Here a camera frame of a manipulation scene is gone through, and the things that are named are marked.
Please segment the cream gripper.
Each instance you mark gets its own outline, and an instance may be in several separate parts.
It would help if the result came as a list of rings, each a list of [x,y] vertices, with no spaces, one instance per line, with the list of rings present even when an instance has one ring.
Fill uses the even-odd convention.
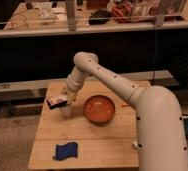
[[[71,105],[77,98],[77,92],[69,90],[66,86],[62,88],[61,93],[67,96],[68,105]]]

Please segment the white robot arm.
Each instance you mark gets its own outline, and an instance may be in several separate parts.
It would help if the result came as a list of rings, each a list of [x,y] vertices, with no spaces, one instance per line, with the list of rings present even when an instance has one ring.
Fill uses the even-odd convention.
[[[72,97],[92,75],[136,111],[139,171],[188,171],[188,145],[178,99],[163,86],[147,88],[98,64],[98,56],[78,52],[66,81]]]

